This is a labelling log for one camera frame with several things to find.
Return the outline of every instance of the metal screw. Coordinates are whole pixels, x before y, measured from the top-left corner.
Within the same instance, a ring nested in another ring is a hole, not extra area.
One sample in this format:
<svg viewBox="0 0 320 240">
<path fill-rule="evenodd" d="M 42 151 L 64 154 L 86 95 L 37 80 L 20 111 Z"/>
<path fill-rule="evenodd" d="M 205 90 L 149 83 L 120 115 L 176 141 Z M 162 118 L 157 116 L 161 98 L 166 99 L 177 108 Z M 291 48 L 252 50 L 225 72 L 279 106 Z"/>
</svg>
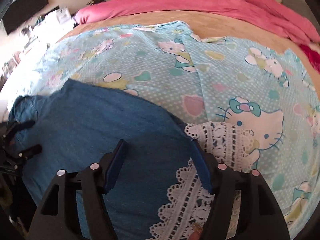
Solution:
<svg viewBox="0 0 320 240">
<path fill-rule="evenodd" d="M 219 163 L 218 164 L 218 169 L 219 170 L 225 170 L 227 168 L 227 165 L 225 165 L 224 163 Z"/>
<path fill-rule="evenodd" d="M 92 169 L 92 170 L 96 170 L 96 169 L 98 169 L 99 167 L 100 167 L 99 163 L 92 163 L 92 164 L 90 165 L 90 169 Z"/>
<path fill-rule="evenodd" d="M 65 170 L 58 170 L 57 175 L 58 175 L 58 176 L 62 176 L 62 175 L 64 175 L 65 173 L 66 173 Z"/>
<path fill-rule="evenodd" d="M 260 172 L 258 170 L 252 170 L 251 173 L 253 176 L 256 176 L 256 177 L 260 175 Z"/>
</svg>

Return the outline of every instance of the lace fabric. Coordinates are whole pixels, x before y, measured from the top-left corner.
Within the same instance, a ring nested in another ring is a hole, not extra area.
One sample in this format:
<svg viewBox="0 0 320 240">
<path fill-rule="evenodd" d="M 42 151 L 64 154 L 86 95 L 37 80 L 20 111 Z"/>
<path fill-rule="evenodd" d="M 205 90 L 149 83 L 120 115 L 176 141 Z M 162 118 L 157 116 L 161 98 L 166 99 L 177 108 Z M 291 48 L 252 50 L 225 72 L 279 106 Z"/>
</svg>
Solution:
<svg viewBox="0 0 320 240">
<path fill-rule="evenodd" d="M 207 122 L 189 124 L 185 127 L 185 133 L 197 139 L 202 149 L 212 153 L 218 162 L 237 171 L 250 169 L 252 163 L 245 152 L 246 147 L 250 147 L 250 134 L 247 131 L 224 122 Z M 152 238 L 148 240 L 188 239 L 193 233 L 192 223 L 203 226 L 209 215 L 214 195 L 201 187 L 191 159 L 188 167 L 177 170 L 176 178 L 178 183 L 167 191 L 170 203 L 159 208 L 161 222 L 150 227 Z M 240 192 L 236 192 L 227 239 L 236 233 L 240 203 Z"/>
</svg>

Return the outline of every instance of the pink bedsheet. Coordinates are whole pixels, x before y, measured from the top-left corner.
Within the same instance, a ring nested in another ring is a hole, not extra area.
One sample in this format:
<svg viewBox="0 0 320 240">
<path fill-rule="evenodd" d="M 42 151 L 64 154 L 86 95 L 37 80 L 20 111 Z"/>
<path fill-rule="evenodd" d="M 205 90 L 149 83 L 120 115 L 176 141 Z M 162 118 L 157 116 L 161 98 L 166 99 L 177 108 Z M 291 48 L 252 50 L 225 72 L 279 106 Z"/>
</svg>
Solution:
<svg viewBox="0 0 320 240">
<path fill-rule="evenodd" d="M 308 19 L 275 0 L 110 0 L 79 10 L 76 20 L 84 24 L 166 10 L 211 12 L 249 22 L 295 43 L 320 42 L 319 34 Z"/>
</svg>

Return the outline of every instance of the blue towel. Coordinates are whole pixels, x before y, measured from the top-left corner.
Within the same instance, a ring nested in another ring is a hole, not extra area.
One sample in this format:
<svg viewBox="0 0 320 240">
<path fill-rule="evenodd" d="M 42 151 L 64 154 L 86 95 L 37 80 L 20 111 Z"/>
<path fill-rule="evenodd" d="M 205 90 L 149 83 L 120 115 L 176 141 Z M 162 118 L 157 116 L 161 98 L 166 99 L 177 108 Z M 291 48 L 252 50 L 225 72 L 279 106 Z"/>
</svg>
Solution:
<svg viewBox="0 0 320 240">
<path fill-rule="evenodd" d="M 23 171 L 36 203 L 59 169 L 80 171 L 111 152 L 119 139 L 126 140 L 128 154 L 115 188 L 104 196 L 106 208 L 120 240 L 151 238 L 149 227 L 160 222 L 158 209 L 168 202 L 167 189 L 177 183 L 176 171 L 191 157 L 179 119 L 142 98 L 74 80 L 48 97 L 18 98 L 13 119 L 36 121 L 15 138 L 17 150 L 43 147 Z M 87 228 L 82 232 L 88 236 Z"/>
</svg>

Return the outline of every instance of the pillow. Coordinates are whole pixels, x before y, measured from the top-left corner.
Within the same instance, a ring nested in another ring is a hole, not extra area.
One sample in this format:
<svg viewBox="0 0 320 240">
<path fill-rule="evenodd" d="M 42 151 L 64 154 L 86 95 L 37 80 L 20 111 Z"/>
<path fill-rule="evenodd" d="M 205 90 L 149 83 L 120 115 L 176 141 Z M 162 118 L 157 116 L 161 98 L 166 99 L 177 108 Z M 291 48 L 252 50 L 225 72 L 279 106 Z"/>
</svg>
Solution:
<svg viewBox="0 0 320 240">
<path fill-rule="evenodd" d="M 320 34 L 320 25 L 316 20 L 316 17 L 313 15 L 311 9 L 304 0 L 282 0 L 281 2 L 284 6 L 294 10 L 296 13 L 307 18 L 316 28 Z"/>
</svg>

